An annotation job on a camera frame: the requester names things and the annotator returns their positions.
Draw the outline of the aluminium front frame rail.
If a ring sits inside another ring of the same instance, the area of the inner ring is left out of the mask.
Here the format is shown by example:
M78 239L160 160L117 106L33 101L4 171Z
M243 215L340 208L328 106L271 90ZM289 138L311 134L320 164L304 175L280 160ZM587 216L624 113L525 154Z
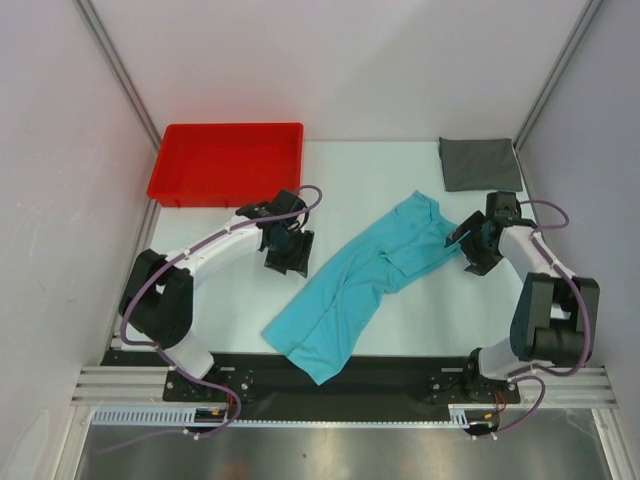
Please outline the aluminium front frame rail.
M166 367L85 367L72 394L73 405L157 405L178 384ZM545 385L543 408L615 408L617 402L602 368L571 377L539 373Z

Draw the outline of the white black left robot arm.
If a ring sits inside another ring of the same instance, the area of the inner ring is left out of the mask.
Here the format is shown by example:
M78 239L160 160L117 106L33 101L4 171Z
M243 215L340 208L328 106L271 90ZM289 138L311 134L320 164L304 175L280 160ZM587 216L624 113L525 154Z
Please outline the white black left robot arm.
M214 356L192 331L195 292L206 280L256 252L264 266L281 274L308 275L314 232L306 228L322 191L303 185L282 189L271 201L238 208L220 229L170 253L146 249L136 257L118 313L120 338L129 346L149 346L186 377L197 398L214 397L221 387Z

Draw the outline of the right aluminium corner post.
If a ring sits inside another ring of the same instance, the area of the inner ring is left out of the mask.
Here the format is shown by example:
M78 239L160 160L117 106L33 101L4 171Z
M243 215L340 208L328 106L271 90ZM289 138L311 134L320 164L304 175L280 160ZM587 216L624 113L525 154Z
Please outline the right aluminium corner post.
M525 120L513 139L513 147L519 152L524 146L527 138L534 129L537 121L542 115L547 103L551 99L556 87L559 85L563 75L568 69L574 56L577 54L585 36L591 25L595 21L602 7L606 4L604 0L589 0L582 8L578 19L572 27L566 41L564 42L554 64L545 78L541 90L536 96Z

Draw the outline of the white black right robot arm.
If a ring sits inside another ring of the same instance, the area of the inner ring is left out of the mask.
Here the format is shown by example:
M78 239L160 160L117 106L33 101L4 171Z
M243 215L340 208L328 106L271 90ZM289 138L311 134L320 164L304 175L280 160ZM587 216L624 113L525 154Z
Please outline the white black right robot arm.
M511 192L492 192L485 209L446 239L459 246L467 272L484 277L507 261L522 282L508 336L468 357L461 388L473 401L486 400L497 381L536 372L573 376L593 351L600 287L563 264L544 242L543 227L525 218L522 206Z

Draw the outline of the light blue t-shirt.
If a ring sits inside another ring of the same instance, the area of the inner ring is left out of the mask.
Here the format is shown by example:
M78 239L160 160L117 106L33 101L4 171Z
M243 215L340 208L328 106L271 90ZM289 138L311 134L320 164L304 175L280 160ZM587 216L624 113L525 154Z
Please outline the light blue t-shirt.
M334 254L262 332L317 385L338 375L384 296L454 258L455 228L439 203L415 191Z

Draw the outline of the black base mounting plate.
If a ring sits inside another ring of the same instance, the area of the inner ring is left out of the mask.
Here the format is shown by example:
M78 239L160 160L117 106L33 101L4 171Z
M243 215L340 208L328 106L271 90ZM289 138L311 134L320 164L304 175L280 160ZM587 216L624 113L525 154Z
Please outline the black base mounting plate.
M409 423L444 421L453 404L519 403L516 387L506 381L466 382L468 357L354 356L322 385L289 360L275 354L217 353L209 382L232 389L240 398L243 421ZM107 367L166 367L151 352L110 351ZM166 405L221 404L224 393L171 372L176 393Z

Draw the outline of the left aluminium corner post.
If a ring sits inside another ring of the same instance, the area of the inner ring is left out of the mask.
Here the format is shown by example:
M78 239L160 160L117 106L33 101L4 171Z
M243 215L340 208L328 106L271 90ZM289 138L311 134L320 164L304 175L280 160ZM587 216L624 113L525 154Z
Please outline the left aluminium corner post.
M151 115L140 95L128 68L126 67L106 25L96 9L94 2L90 0L73 0L74 7L78 11L83 23L92 39L94 40L100 54L106 62L109 70L114 76L116 83L134 115L139 121L144 133L151 142L155 151L161 145L161 135L155 126Z

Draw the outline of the red plastic tray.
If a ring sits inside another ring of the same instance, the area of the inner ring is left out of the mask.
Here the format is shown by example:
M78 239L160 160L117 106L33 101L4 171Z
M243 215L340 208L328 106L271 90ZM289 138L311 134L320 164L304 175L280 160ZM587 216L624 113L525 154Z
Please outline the red plastic tray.
M300 186L304 127L289 123L171 124L147 187L169 208L228 208Z

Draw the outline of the folded grey t-shirt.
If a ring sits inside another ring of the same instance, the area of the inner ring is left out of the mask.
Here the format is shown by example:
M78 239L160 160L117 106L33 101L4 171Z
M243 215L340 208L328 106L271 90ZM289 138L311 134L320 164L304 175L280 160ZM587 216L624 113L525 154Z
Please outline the folded grey t-shirt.
M523 190L513 144L508 138L453 140L440 137L438 154L447 192Z

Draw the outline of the aluminium corner post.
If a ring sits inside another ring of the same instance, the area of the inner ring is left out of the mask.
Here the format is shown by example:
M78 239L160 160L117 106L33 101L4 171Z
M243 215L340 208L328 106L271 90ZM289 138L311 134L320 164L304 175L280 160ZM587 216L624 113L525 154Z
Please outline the aluminium corner post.
M114 76L116 83L134 115L139 121L144 133L151 142L155 151L161 145L161 135L155 126L151 115L140 95L128 68L126 67L106 25L96 9L94 2L90 0L73 0L74 7L78 11L83 23L92 39L94 40L100 54L106 62L109 70Z
M577 54L585 36L591 25L595 21L602 7L606 4L604 0L589 0L582 8L578 19L572 27L566 41L564 42L554 64L545 78L541 90L536 96L525 120L513 139L513 147L519 152L524 146L527 138L534 129L537 121L542 115L547 103L551 99L556 87L559 85L563 75L568 69L574 56Z

